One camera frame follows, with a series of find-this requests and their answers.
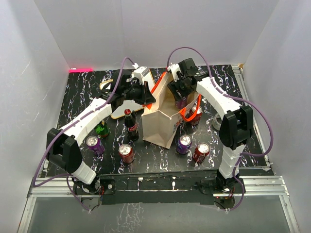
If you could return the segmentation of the beige canvas bag orange handles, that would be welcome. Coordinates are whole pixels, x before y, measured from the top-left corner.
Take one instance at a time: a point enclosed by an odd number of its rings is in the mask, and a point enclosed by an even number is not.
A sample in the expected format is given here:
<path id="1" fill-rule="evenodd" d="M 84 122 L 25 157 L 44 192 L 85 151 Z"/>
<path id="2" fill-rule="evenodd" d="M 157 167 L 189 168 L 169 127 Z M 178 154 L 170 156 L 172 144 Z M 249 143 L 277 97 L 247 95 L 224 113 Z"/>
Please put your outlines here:
<path id="1" fill-rule="evenodd" d="M 193 92 L 188 96 L 186 107 L 178 109 L 175 106 L 174 97 L 167 87 L 172 80 L 172 74 L 162 73 L 153 87 L 153 96 L 156 102 L 146 105 L 141 115 L 143 140 L 167 149 L 171 147 L 180 123 L 190 121 L 187 114 L 192 106 L 201 102 L 201 95 Z"/>

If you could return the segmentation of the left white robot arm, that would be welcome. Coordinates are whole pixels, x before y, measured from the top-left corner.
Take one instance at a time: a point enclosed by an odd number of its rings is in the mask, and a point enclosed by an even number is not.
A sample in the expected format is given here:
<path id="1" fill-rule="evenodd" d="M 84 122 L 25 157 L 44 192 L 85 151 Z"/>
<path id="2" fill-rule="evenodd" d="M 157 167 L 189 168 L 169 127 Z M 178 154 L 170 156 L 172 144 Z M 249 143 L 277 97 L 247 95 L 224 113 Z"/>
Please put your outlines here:
<path id="1" fill-rule="evenodd" d="M 98 192 L 101 186 L 99 175 L 84 162 L 80 145 L 120 106 L 129 102 L 140 106 L 154 102 L 151 94 L 154 85 L 152 74 L 146 67 L 134 71 L 117 70 L 100 85 L 99 93 L 84 111 L 59 130 L 50 129 L 45 158 L 72 176 L 75 184 L 87 193 Z"/>

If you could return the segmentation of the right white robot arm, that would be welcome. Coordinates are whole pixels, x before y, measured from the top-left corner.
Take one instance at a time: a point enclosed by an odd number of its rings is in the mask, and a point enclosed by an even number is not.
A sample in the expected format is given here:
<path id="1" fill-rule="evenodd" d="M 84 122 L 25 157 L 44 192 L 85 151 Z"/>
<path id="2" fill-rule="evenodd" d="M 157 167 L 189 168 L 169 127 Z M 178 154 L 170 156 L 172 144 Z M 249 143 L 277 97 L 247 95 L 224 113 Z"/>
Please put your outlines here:
<path id="1" fill-rule="evenodd" d="M 178 64 L 169 64 L 167 71 L 173 80 L 167 85 L 175 100 L 181 100 L 194 92 L 202 95 L 221 118 L 219 138 L 223 154 L 216 175 L 216 188 L 229 192 L 239 181 L 239 162 L 242 152 L 253 135 L 253 110 L 234 101 L 212 77 L 211 71 L 199 69 L 192 58 Z"/>

